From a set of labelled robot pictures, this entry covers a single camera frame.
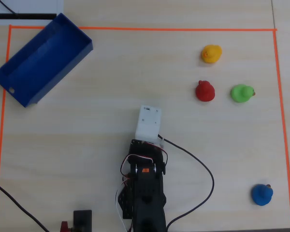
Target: wooden table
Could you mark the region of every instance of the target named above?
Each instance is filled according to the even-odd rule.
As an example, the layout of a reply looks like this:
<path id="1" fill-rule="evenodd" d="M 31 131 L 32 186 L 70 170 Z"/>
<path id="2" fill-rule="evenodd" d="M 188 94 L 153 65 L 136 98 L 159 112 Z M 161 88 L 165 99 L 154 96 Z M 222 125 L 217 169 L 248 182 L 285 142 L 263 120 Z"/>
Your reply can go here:
<path id="1" fill-rule="evenodd" d="M 290 5 L 273 4 L 290 148 L 290 57 L 281 51 L 283 46 L 290 49 L 285 44 L 290 17 L 284 17 Z M 78 26 L 130 29 L 84 30 L 94 50 L 37 105 L 23 108 L 6 94 L 2 187 L 50 231 L 59 231 L 62 220 L 71 222 L 77 209 L 92 209 L 93 231 L 124 231 L 114 203 L 119 167 L 134 137 L 140 105 L 148 104 L 162 109 L 161 134 L 200 158 L 216 182 L 210 200 L 170 231 L 290 227 L 273 31 L 205 30 L 273 29 L 271 1 L 67 0 L 65 15 Z M 9 55 L 39 31 L 12 29 Z M 8 27 L 0 27 L 0 66 L 7 38 Z M 213 66 L 199 59 L 207 44 L 223 49 Z M 195 99 L 199 80 L 216 88 L 212 102 Z M 240 83 L 256 91 L 245 104 L 230 99 L 232 86 Z M 0 121 L 1 106 L 0 87 Z M 211 179 L 187 154 L 170 145 L 165 149 L 169 164 L 164 209 L 169 222 L 208 195 Z M 265 207 L 251 202 L 250 189 L 256 183 L 274 189 Z M 0 193 L 0 232 L 11 229 L 41 231 Z"/>

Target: rubber duck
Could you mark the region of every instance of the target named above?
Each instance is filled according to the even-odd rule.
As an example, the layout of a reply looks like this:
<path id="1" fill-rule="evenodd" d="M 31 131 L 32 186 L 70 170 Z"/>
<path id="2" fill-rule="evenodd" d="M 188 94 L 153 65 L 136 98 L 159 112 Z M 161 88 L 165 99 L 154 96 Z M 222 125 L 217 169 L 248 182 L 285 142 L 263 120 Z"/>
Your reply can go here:
<path id="1" fill-rule="evenodd" d="M 255 94 L 253 87 L 243 84 L 236 85 L 231 90 L 231 97 L 235 102 L 246 102 Z"/>
<path id="2" fill-rule="evenodd" d="M 199 81 L 195 94 L 200 101 L 210 102 L 215 97 L 215 89 L 208 81 Z"/>
<path id="3" fill-rule="evenodd" d="M 201 52 L 201 57 L 205 63 L 215 63 L 219 60 L 222 49 L 219 45 L 207 45 Z"/>
<path id="4" fill-rule="evenodd" d="M 270 185 L 258 184 L 251 190 L 252 200 L 260 206 L 268 204 L 273 195 L 273 190 Z"/>

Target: wire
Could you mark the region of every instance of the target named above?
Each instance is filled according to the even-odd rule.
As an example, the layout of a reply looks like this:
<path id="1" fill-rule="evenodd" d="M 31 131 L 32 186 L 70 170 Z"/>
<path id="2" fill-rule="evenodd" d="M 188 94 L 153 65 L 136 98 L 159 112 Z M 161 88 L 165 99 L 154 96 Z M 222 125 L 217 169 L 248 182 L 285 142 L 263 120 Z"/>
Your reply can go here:
<path id="1" fill-rule="evenodd" d="M 211 178 L 212 178 L 212 181 L 213 181 L 213 185 L 212 185 L 212 189 L 211 189 L 211 191 L 210 191 L 210 193 L 209 193 L 209 195 L 207 196 L 207 198 L 204 200 L 204 201 L 202 201 L 200 204 L 198 204 L 196 207 L 194 207 L 193 209 L 190 209 L 188 212 L 186 212 L 186 213 L 184 213 L 184 214 L 182 214 L 182 215 L 180 215 L 180 216 L 178 216 L 178 217 L 176 217 L 176 218 L 174 218 L 172 221 L 170 221 L 169 222 L 169 224 L 167 225 L 167 227 L 166 227 L 166 232 L 168 231 L 168 228 L 175 222 L 175 221 L 177 221 L 177 220 L 179 220 L 179 219 L 181 219 L 181 218 L 183 218 L 184 216 L 186 216 L 186 215 L 188 215 L 188 214 L 190 214 L 191 212 L 193 212 L 194 210 L 196 210 L 197 208 L 199 208 L 201 205 L 203 205 L 210 197 L 211 197 L 211 195 L 212 195 L 212 193 L 213 193 L 213 191 L 214 191 L 214 185 L 215 185 L 215 181 L 214 181 L 214 176 L 213 176 L 213 174 L 212 174 L 212 172 L 208 169 L 208 167 L 206 167 L 206 165 L 201 161 L 201 160 L 199 160 L 198 158 L 196 158 L 193 154 L 191 154 L 190 152 L 188 152 L 186 149 L 183 149 L 182 147 L 180 147 L 180 146 L 178 146 L 178 145 L 176 145 L 176 144 L 174 144 L 174 143 L 172 143 L 171 141 L 169 141 L 169 140 L 167 140 L 167 139 L 164 139 L 167 143 L 169 143 L 169 144 L 171 144 L 171 145 L 173 145 L 173 146 L 175 146 L 175 147 L 177 147 L 178 149 L 180 149 L 180 150 L 182 150 L 182 151 L 184 151 L 184 152 L 186 152 L 187 154 L 189 154 L 190 156 L 192 156 L 194 159 L 196 159 L 208 172 L 209 172 L 209 174 L 211 175 Z"/>
<path id="2" fill-rule="evenodd" d="M 18 208 L 21 209 L 21 211 L 23 211 L 25 214 L 27 214 L 30 218 L 32 218 L 32 220 L 34 220 L 45 232 L 49 232 L 49 230 L 41 223 L 38 221 L 38 219 L 36 219 L 31 213 L 29 213 L 26 209 L 24 209 L 7 191 L 5 191 L 1 186 L 0 186 L 0 190 L 1 192 L 3 192 L 5 195 L 7 195 L 8 198 L 10 198 L 12 200 L 12 202 L 14 202 L 14 204 L 17 205 Z"/>
<path id="3" fill-rule="evenodd" d="M 123 221 L 122 218 L 121 218 L 121 215 L 120 215 L 120 212 L 119 212 L 119 209 L 118 209 L 118 205 L 117 205 L 117 193 L 118 193 L 118 190 L 120 189 L 120 187 L 121 187 L 121 186 L 122 186 L 126 181 L 127 181 L 127 180 L 123 181 L 123 182 L 120 184 L 120 186 L 119 186 L 119 188 L 117 189 L 117 191 L 116 191 L 116 194 L 115 194 L 115 205 L 116 205 L 117 213 L 118 213 L 118 216 L 119 216 L 119 218 L 120 218 L 120 220 L 121 220 L 121 223 L 122 223 L 122 225 L 124 226 L 126 232 L 128 232 L 128 229 L 126 228 L 126 226 L 125 226 L 125 224 L 124 224 L 124 221 Z"/>
<path id="4" fill-rule="evenodd" d="M 17 15 L 17 13 L 15 13 L 14 11 L 12 11 L 7 5 L 5 5 L 1 0 L 0 3 L 6 8 L 8 9 L 11 13 L 13 13 L 14 15 Z"/>
<path id="5" fill-rule="evenodd" d="M 143 158 L 143 159 L 148 159 L 148 160 L 151 160 L 152 163 L 154 163 L 153 159 L 150 158 L 150 157 L 147 157 L 147 156 L 140 156 L 140 155 L 135 155 L 135 154 L 130 154 L 130 155 L 127 155 L 124 159 L 124 161 L 122 161 L 121 163 L 121 166 L 120 166 L 120 173 L 127 178 L 127 175 L 123 174 L 122 173 L 122 167 L 124 166 L 125 162 L 127 161 L 127 159 L 130 157 L 130 156 L 137 156 L 137 157 L 140 157 L 140 158 Z"/>
<path id="6" fill-rule="evenodd" d="M 168 153 L 162 147 L 159 147 L 157 145 L 151 144 L 149 142 L 144 142 L 144 143 L 145 144 L 152 145 L 152 146 L 155 146 L 155 147 L 157 147 L 158 149 L 160 149 L 161 151 L 163 151 L 166 154 L 166 161 L 165 161 L 165 166 L 166 166 L 166 164 L 168 163 L 168 159 L 169 159 Z"/>

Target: green rubber duck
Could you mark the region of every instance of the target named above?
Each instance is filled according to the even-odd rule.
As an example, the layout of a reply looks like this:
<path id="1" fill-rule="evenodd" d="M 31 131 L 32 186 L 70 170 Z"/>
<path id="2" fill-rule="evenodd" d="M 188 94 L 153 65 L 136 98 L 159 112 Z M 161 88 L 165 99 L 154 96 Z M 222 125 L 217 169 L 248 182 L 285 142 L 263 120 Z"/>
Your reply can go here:
<path id="1" fill-rule="evenodd" d="M 231 97 L 235 102 L 246 102 L 255 94 L 253 87 L 243 84 L 236 85 L 231 90 Z"/>

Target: red rubber duck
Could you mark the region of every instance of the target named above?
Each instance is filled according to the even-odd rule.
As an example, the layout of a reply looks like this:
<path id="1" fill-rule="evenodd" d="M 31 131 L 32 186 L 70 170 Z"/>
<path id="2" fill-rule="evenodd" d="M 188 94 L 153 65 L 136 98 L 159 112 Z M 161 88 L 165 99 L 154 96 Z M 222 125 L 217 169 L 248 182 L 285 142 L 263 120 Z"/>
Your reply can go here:
<path id="1" fill-rule="evenodd" d="M 215 89 L 208 81 L 199 81 L 195 94 L 200 101 L 210 102 L 215 97 Z"/>

